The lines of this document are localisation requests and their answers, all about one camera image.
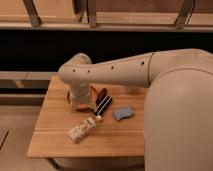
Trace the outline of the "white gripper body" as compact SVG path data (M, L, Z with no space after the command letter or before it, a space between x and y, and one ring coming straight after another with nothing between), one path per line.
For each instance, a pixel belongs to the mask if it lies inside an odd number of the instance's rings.
M96 108L97 93L90 90L87 95L76 96L69 93L69 100L73 110L86 110Z

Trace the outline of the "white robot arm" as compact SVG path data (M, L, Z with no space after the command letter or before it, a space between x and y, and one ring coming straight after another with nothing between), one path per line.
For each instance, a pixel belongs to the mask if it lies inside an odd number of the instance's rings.
M213 171L213 53L167 50L97 64L78 53L58 75L75 103L91 101L91 83L146 87L145 171Z

